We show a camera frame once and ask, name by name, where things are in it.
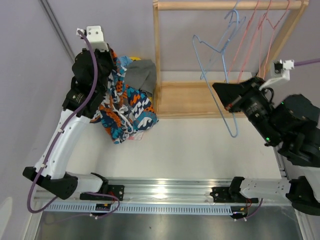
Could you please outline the pink hanger of blue shorts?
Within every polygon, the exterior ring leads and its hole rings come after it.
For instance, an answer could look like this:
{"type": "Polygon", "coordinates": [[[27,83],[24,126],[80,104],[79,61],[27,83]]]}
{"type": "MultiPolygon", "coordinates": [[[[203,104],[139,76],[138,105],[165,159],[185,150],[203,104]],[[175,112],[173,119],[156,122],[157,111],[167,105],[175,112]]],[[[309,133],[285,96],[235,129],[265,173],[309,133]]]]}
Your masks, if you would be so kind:
{"type": "Polygon", "coordinates": [[[242,77],[244,72],[246,71],[247,65],[249,64],[254,45],[256,43],[256,38],[259,31],[259,25],[262,19],[261,17],[258,17],[259,15],[258,11],[259,11],[260,5],[261,5],[261,0],[257,0],[255,7],[253,9],[252,15],[247,22],[243,36],[241,38],[241,41],[238,45],[238,48],[232,60],[231,66],[228,69],[227,76],[229,76],[230,74],[235,74],[233,73],[234,65],[237,62],[237,60],[240,57],[242,57],[240,69],[236,71],[237,77],[236,75],[232,75],[230,83],[239,83],[242,80],[242,77]]]}

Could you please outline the grey shorts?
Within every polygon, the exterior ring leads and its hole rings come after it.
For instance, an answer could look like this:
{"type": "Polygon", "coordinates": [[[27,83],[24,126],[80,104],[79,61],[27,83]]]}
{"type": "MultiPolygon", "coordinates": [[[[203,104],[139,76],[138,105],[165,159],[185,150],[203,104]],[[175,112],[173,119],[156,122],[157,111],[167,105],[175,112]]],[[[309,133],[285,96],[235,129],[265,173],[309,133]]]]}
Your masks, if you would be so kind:
{"type": "Polygon", "coordinates": [[[152,97],[157,82],[156,65],[150,59],[133,61],[127,66],[124,82],[152,97]]]}

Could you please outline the pink shark print shorts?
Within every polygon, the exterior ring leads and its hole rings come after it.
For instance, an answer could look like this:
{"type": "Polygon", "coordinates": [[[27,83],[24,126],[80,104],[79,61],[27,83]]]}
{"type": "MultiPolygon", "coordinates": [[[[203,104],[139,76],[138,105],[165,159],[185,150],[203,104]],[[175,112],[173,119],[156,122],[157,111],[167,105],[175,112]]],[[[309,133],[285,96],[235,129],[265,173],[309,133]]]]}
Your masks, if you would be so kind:
{"type": "Polygon", "coordinates": [[[137,132],[133,132],[131,133],[127,140],[131,140],[131,141],[140,141],[144,136],[144,131],[137,131],[137,132]]]}

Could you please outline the yellow shorts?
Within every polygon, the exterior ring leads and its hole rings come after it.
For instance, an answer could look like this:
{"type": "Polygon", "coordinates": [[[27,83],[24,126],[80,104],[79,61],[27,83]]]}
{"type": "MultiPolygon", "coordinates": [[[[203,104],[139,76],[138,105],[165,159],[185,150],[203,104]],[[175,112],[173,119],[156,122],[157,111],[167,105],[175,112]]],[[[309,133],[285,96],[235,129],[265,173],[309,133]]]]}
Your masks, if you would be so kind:
{"type": "Polygon", "coordinates": [[[134,57],[134,56],[131,56],[130,59],[131,59],[132,61],[140,61],[140,60],[141,60],[141,58],[139,58],[139,57],[134,57]]]}

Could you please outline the multicolour patterned shorts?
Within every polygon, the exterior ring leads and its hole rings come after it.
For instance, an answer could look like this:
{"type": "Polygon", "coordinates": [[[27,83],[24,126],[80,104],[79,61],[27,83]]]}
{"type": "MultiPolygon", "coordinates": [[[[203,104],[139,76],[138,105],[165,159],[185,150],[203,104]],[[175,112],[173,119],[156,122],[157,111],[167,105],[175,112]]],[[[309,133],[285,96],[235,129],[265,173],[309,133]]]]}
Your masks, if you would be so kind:
{"type": "Polygon", "coordinates": [[[91,124],[101,123],[114,144],[151,129],[158,123],[152,102],[146,94],[125,83],[127,69],[112,50],[115,70],[107,79],[108,87],[91,124]]]}

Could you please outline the light blue shorts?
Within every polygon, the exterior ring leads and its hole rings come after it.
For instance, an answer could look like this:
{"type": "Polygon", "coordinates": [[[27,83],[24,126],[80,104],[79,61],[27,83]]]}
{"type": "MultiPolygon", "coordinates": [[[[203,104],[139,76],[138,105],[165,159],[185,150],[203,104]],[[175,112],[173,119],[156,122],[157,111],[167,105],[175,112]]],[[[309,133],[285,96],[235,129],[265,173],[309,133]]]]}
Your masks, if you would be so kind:
{"type": "Polygon", "coordinates": [[[125,68],[133,62],[133,60],[127,55],[119,56],[118,59],[120,60],[120,64],[125,68]]]}

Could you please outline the blue hanger of grey shorts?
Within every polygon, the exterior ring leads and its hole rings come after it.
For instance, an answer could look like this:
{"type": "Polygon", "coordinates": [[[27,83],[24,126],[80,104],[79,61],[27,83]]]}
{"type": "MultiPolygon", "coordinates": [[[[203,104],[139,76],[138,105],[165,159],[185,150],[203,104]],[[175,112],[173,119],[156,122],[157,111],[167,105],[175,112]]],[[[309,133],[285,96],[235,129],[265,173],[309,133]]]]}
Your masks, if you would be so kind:
{"type": "Polygon", "coordinates": [[[242,26],[246,21],[245,16],[240,18],[239,11],[237,10],[237,6],[239,2],[240,1],[237,0],[235,2],[234,7],[231,10],[229,10],[228,13],[224,16],[224,20],[228,19],[228,25],[224,33],[220,37],[216,46],[209,44],[207,41],[201,40],[197,35],[194,35],[192,38],[192,45],[195,51],[195,55],[196,55],[200,70],[201,70],[201,75],[200,75],[201,80],[204,79],[206,82],[208,82],[206,75],[209,72],[209,70],[212,68],[212,66],[215,64],[215,62],[218,60],[218,57],[220,57],[222,62],[222,67],[223,67],[223,73],[225,76],[225,81],[227,83],[229,82],[228,73],[227,73],[227,64],[225,60],[226,51],[231,41],[238,34],[239,30],[242,28],[242,26]],[[195,40],[198,40],[198,42],[201,45],[204,45],[206,48],[212,51],[212,54],[208,60],[208,63],[205,66],[203,66],[203,64],[201,63],[201,60],[197,51],[197,47],[195,44],[195,40]]]}

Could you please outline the pink hanger of yellow shorts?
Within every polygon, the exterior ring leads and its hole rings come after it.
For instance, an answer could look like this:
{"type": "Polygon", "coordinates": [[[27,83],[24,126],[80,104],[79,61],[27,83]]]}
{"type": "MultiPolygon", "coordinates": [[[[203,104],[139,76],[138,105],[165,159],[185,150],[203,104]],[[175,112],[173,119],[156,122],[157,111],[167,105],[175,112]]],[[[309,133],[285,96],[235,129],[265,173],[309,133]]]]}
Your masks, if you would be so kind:
{"type": "Polygon", "coordinates": [[[257,75],[260,77],[260,78],[265,78],[265,75],[266,75],[266,67],[267,67],[267,64],[268,64],[268,60],[269,60],[269,55],[270,55],[270,51],[271,51],[271,46],[272,46],[272,43],[273,43],[273,40],[274,40],[274,36],[275,36],[275,32],[276,32],[276,29],[279,25],[279,23],[282,21],[282,19],[284,18],[284,16],[286,15],[287,11],[289,10],[289,6],[290,6],[290,3],[291,1],[288,0],[287,1],[287,6],[286,6],[286,9],[285,9],[285,12],[283,13],[283,15],[281,16],[281,18],[275,23],[273,24],[272,21],[269,19],[268,17],[268,12],[269,12],[269,9],[267,9],[267,11],[265,12],[264,14],[264,19],[265,21],[269,24],[269,26],[272,28],[272,35],[271,35],[271,38],[270,38],[270,41],[269,41],[269,46],[268,46],[268,51],[267,51],[267,54],[266,54],[266,57],[263,61],[263,63],[261,63],[261,57],[259,57],[259,71],[257,73],[257,75]]]}

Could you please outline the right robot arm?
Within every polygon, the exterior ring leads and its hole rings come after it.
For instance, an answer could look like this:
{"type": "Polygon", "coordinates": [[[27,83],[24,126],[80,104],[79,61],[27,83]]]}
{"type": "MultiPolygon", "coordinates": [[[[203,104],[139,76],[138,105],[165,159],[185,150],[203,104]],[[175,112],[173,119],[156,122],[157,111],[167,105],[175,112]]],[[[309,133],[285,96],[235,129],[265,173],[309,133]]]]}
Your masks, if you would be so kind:
{"type": "Polygon", "coordinates": [[[212,85],[223,107],[230,113],[242,112],[265,141],[279,155],[304,171],[291,180],[262,180],[243,176],[232,179],[227,193],[213,187],[218,203],[261,203],[264,199],[286,199],[304,214],[320,214],[320,109],[302,94],[288,95],[274,105],[270,84],[260,77],[241,83],[216,82],[212,85]]]}

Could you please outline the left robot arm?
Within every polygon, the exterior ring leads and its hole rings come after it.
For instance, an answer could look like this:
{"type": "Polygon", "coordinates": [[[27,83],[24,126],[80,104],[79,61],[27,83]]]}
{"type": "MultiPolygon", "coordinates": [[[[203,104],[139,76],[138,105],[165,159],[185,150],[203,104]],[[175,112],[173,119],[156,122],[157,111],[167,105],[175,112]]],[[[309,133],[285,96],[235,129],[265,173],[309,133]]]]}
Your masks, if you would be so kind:
{"type": "Polygon", "coordinates": [[[117,56],[112,48],[96,49],[97,83],[94,85],[94,64],[89,50],[75,57],[72,65],[74,76],[69,92],[62,104],[56,133],[42,158],[35,166],[26,167],[22,175],[56,197],[66,200],[79,193],[83,201],[109,201],[111,188],[105,177],[90,173],[76,175],[66,171],[68,161],[83,130],[94,119],[110,87],[110,74],[117,72],[117,56]]]}

